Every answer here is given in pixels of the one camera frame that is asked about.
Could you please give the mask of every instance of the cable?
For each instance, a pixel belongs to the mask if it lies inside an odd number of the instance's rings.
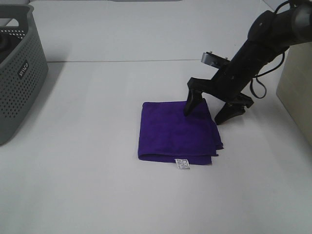
[[[255,94],[255,92],[254,92],[254,79],[252,79],[252,80],[250,81],[250,86],[249,86],[250,92],[251,92],[256,98],[262,99],[262,98],[264,98],[264,97],[266,96],[266,94],[267,94],[267,87],[265,87],[265,85],[264,85],[261,81],[259,81],[258,78],[256,78],[256,81],[257,81],[258,84],[260,84],[260,85],[264,88],[264,95],[263,95],[262,97],[259,97],[257,94]]]
[[[266,74],[268,74],[268,73],[270,73],[270,72],[272,72],[272,71],[275,71],[277,68],[279,68],[279,67],[283,64],[284,60],[285,60],[285,52],[283,52],[282,60],[281,60],[281,62],[280,62],[276,67],[274,67],[273,69],[271,69],[271,70],[269,70],[269,71],[267,71],[267,72],[264,72],[264,73],[262,73],[262,74],[260,74],[260,75],[256,75],[256,76],[254,77],[255,80],[257,81],[257,83],[260,84],[260,85],[264,88],[264,91],[265,91],[265,92],[264,92],[264,95],[263,95],[263,96],[259,97],[259,96],[255,93],[255,91],[254,91],[254,79],[252,79],[252,80],[250,81],[250,86],[249,86],[250,92],[251,92],[256,98],[262,99],[262,98],[264,98],[264,97],[266,96],[266,94],[267,94],[267,87],[265,87],[265,85],[264,85],[261,81],[259,81],[258,78],[261,77],[261,76],[264,76],[264,75],[266,75]]]
[[[259,78],[259,77],[264,76],[264,75],[266,75],[266,74],[268,74],[268,73],[270,73],[272,71],[275,71],[277,68],[279,68],[283,64],[283,62],[285,61],[285,52],[283,52],[282,55],[283,55],[283,57],[282,57],[281,62],[275,68],[273,68],[271,70],[268,70],[267,72],[264,72],[264,73],[262,73],[260,75],[256,75],[254,78]]]
[[[294,8],[294,7],[295,7],[295,5],[294,5],[291,1],[286,1],[286,2],[284,2],[284,3],[282,3],[282,4],[280,4],[280,5],[276,8],[276,10],[274,11],[274,14],[277,15],[277,12],[279,11],[279,9],[281,9],[283,6],[285,6],[285,5],[287,5],[287,4],[289,4],[291,8]],[[259,81],[258,78],[259,78],[259,77],[262,77],[262,76],[264,76],[264,75],[266,75],[266,74],[268,74],[268,73],[270,73],[270,72],[272,72],[272,71],[275,71],[277,68],[279,68],[279,67],[284,63],[284,61],[285,61],[285,52],[283,52],[283,54],[282,54],[282,60],[281,60],[281,62],[280,62],[276,67],[274,67],[274,68],[271,69],[271,70],[268,70],[267,72],[261,73],[260,75],[257,74],[257,75],[254,77],[255,80],[257,81],[257,83],[260,84],[260,85],[264,88],[264,95],[263,95],[263,96],[259,97],[259,96],[255,93],[255,91],[254,91],[254,78],[252,78],[252,80],[250,81],[250,86],[249,86],[249,88],[250,88],[250,92],[251,92],[256,98],[262,99],[262,98],[264,98],[264,97],[266,96],[266,94],[267,94],[267,87],[265,87],[265,85],[264,85],[261,81]]]
[[[281,9],[283,6],[289,4],[291,6],[291,8],[294,7],[293,3],[290,2],[290,1],[286,1],[286,2],[283,2],[282,4],[280,4],[277,9],[274,11],[274,14],[277,14],[277,12],[279,11],[279,9]]]

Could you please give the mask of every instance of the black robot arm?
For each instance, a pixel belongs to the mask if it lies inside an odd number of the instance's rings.
[[[283,5],[291,8],[277,13]],[[293,0],[280,5],[275,12],[266,11],[251,26],[248,38],[231,61],[212,53],[204,53],[202,62],[218,68],[211,80],[191,78],[189,94],[184,108],[188,115],[201,101],[202,93],[208,93],[225,102],[216,115],[216,124],[242,115],[253,100],[242,94],[244,87],[257,78],[263,66],[291,46],[312,41],[312,4],[309,1]]]

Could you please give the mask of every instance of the purple towel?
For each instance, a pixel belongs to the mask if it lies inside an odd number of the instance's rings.
[[[223,144],[206,100],[185,117],[185,101],[145,102],[142,109],[138,158],[146,161],[211,164]]]

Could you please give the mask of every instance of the towel tag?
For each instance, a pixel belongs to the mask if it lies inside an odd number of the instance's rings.
[[[175,163],[179,169],[190,168],[189,161],[187,159],[175,159]]]

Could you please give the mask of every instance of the plastic basket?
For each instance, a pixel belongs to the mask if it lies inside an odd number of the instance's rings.
[[[46,58],[29,5],[0,4],[0,18],[18,26],[0,27],[3,34],[21,39],[0,64],[0,144],[8,141],[34,103],[48,72]]]

